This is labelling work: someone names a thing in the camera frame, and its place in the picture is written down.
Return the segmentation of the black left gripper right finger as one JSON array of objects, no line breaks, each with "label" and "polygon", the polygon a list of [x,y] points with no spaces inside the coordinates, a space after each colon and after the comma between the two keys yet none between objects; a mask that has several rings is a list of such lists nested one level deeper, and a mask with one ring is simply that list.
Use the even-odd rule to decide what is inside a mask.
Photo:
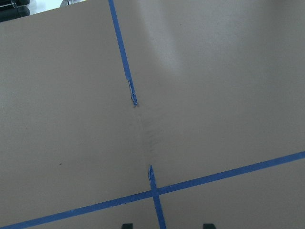
[{"label": "black left gripper right finger", "polygon": [[213,223],[204,223],[203,229],[215,229],[215,225]]}]

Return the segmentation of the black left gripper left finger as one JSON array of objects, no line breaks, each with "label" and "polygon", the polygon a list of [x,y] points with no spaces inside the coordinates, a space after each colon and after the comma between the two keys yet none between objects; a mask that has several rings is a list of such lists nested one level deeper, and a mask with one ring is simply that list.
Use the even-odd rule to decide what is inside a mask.
[{"label": "black left gripper left finger", "polygon": [[124,223],[124,224],[122,224],[121,229],[133,229],[133,224],[132,223]]}]

